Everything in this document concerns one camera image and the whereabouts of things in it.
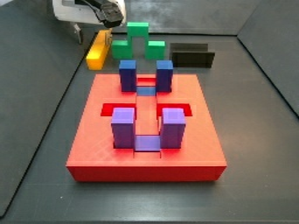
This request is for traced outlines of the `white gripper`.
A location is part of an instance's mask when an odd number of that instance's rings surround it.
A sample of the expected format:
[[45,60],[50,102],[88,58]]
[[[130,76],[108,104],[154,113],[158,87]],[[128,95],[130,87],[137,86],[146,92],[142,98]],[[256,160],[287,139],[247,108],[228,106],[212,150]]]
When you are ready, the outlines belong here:
[[[125,2],[124,0],[108,0],[113,2],[120,7],[120,10],[124,15],[124,19],[121,25],[126,21],[126,9],[125,9]],[[54,17],[61,21],[76,22],[72,24],[73,33],[76,34],[78,44],[82,43],[82,32],[77,23],[93,24],[93,25],[102,25],[90,8],[80,1],[80,0],[50,0],[53,14]],[[105,32],[105,46],[109,46],[112,43],[112,28],[104,30]]]

